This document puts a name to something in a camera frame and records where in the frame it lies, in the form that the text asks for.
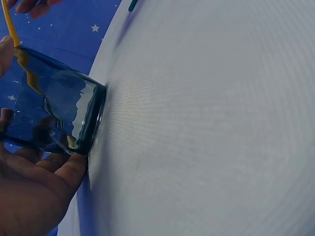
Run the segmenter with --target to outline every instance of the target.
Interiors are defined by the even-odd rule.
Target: hand
[[[0,42],[0,74],[10,66],[13,40]],[[13,111],[1,109],[0,132]],[[87,158],[22,148],[10,153],[0,143],[0,235],[44,236],[64,217],[87,169]]]
[[[8,8],[12,8],[18,0],[7,0]],[[50,7],[61,2],[63,0],[40,0],[37,4],[37,0],[22,0],[16,7],[17,13],[29,12],[32,19],[37,19],[49,12]]]

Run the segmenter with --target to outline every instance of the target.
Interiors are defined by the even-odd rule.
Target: white surface
[[[59,235],[314,235],[314,1],[130,2],[90,74],[109,99]]]

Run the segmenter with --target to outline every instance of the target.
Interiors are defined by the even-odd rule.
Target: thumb
[[[0,41],[0,76],[8,70],[14,55],[14,43],[11,36],[5,36]]]

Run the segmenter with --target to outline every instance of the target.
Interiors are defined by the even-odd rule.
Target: star pattern
[[[98,29],[99,29],[99,27],[96,25],[96,24],[94,24],[93,26],[91,26],[91,28],[92,28],[92,32],[98,32]]]
[[[11,101],[15,100],[15,97],[13,95],[8,96],[8,99],[10,99]]]
[[[52,7],[48,15],[37,20],[32,20],[28,13],[17,14],[14,8],[10,12],[23,45],[60,60],[84,74],[89,74],[121,0],[94,0],[93,2],[94,4],[86,0],[76,1],[76,14],[69,16],[67,22],[64,22],[64,18],[56,16],[66,15],[68,9],[73,7],[71,1],[64,1],[63,4]],[[3,17],[0,18],[0,22],[0,38],[2,38],[8,35],[8,30]],[[0,95],[2,95],[0,103],[3,107],[12,107],[12,103],[17,104],[16,100],[19,99],[17,94],[21,84],[24,83],[21,79],[18,77],[8,79],[4,76],[0,80]],[[17,114],[19,112],[22,114],[23,109],[17,111]],[[18,149],[11,144],[5,146],[11,152]]]

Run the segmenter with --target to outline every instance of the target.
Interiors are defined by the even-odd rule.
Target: finger
[[[73,197],[80,186],[87,170],[87,164],[87,157],[74,154],[70,156],[69,160],[63,166],[55,171],[55,175],[61,178],[67,185],[71,195],[70,198]]]
[[[6,2],[8,8],[11,9],[18,2],[18,0],[6,0]]]
[[[63,0],[47,0],[47,5],[53,6],[59,2],[62,2]]]
[[[69,159],[69,157],[69,155],[52,153],[46,159],[37,162],[36,165],[54,173]]]
[[[23,0],[16,7],[17,13],[27,13],[36,6],[37,0]]]
[[[11,36],[5,36],[0,41],[0,76],[8,70],[12,63],[14,54],[14,43]]]
[[[32,19],[37,19],[38,17],[44,16],[46,15],[50,10],[50,6],[47,5],[47,1],[46,0],[42,0],[40,1],[40,3],[35,6],[31,11],[30,11],[30,15],[32,17]]]
[[[50,137],[51,127],[55,122],[54,117],[45,117],[33,128],[32,139],[38,143],[49,145],[53,142]]]
[[[9,108],[1,108],[0,116],[0,132],[5,133],[7,127],[10,125],[14,112]]]
[[[18,149],[14,154],[27,159],[33,164],[36,164],[43,158],[44,152],[21,148],[21,149]]]

